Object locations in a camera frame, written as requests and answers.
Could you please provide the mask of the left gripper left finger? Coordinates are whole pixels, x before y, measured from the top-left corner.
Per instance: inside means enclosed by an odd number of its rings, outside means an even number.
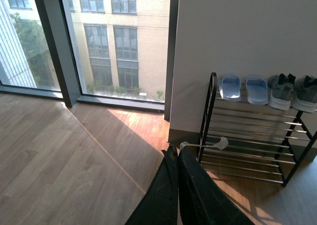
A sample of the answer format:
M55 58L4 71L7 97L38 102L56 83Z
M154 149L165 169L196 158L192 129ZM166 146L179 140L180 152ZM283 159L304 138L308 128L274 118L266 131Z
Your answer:
M176 225L178 213L178 154L173 145L162 151L164 158L145 196L127 225Z

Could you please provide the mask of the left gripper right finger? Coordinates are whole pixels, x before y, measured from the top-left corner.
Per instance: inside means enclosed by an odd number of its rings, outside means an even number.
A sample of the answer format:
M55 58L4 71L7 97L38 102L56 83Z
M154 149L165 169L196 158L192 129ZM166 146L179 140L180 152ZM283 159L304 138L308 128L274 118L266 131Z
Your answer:
M252 225L253 222L223 193L183 148L179 162L179 205L184 225Z

